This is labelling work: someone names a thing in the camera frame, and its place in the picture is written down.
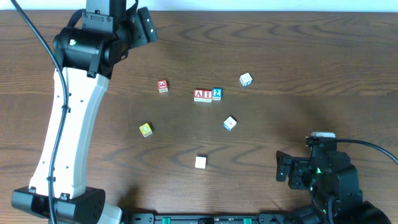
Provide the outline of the red letter I block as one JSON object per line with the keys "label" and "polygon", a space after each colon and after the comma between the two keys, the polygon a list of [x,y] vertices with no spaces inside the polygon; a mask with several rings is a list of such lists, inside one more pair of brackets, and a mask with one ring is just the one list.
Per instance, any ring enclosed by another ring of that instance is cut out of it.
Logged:
{"label": "red letter I block", "polygon": [[203,91],[203,102],[212,102],[213,99],[213,95],[212,95],[212,91],[211,90],[204,90]]}

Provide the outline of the red letter A block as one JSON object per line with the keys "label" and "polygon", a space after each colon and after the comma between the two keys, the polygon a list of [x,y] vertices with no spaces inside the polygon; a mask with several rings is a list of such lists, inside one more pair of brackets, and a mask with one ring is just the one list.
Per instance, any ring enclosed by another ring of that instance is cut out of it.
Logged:
{"label": "red letter A block", "polygon": [[194,101],[203,102],[203,99],[204,99],[203,94],[204,94],[204,90],[195,89],[194,90]]}

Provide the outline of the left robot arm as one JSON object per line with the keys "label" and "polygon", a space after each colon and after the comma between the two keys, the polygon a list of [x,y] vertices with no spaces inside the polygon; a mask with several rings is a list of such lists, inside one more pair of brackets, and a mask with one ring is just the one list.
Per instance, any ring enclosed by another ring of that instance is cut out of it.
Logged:
{"label": "left robot arm", "polygon": [[133,48],[157,41],[146,7],[88,1],[46,46],[54,96],[45,144],[29,185],[15,189],[14,208],[50,223],[120,223],[122,210],[86,184],[96,114],[114,66]]}

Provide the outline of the blue number 2 block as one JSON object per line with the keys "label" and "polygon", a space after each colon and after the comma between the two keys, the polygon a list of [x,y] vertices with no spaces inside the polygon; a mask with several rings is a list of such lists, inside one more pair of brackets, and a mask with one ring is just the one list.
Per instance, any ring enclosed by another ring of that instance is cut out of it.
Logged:
{"label": "blue number 2 block", "polygon": [[212,100],[220,101],[222,98],[222,89],[214,88],[212,89]]}

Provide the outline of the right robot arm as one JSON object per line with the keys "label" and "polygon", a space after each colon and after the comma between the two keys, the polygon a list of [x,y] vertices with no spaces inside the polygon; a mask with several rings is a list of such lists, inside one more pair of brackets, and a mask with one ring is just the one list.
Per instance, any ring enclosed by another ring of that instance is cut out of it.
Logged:
{"label": "right robot arm", "polygon": [[309,192],[312,204],[287,215],[284,223],[391,224],[386,214],[363,200],[358,170],[336,143],[311,147],[310,157],[276,152],[276,181]]}

